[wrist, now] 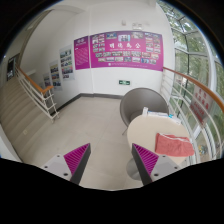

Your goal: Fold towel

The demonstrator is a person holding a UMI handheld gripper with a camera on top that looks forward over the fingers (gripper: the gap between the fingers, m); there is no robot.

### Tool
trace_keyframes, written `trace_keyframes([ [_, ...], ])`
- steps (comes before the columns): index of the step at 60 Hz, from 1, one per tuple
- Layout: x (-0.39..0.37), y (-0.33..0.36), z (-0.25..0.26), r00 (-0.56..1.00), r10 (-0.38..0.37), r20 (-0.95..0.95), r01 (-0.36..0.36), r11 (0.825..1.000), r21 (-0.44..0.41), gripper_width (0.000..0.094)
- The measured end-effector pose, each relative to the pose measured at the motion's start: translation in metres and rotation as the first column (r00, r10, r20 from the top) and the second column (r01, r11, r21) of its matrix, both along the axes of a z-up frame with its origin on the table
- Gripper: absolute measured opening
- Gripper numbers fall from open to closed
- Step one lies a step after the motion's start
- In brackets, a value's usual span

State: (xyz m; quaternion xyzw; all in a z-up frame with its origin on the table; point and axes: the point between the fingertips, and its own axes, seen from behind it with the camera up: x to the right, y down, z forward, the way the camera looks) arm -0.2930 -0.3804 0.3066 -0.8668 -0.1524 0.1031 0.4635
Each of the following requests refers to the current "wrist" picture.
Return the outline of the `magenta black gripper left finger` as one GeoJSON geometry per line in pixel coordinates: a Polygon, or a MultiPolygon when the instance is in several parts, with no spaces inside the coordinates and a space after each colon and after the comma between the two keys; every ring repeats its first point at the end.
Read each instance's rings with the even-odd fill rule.
{"type": "Polygon", "coordinates": [[[90,154],[91,145],[87,143],[65,155],[56,154],[42,166],[42,169],[78,185],[90,154]]]}

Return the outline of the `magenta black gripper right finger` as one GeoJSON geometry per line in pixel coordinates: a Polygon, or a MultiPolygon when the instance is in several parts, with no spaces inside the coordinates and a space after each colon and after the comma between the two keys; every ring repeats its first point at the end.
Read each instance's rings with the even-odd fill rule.
{"type": "Polygon", "coordinates": [[[132,155],[143,185],[148,185],[180,170],[180,167],[168,156],[157,155],[135,143],[132,144],[132,155]]]}

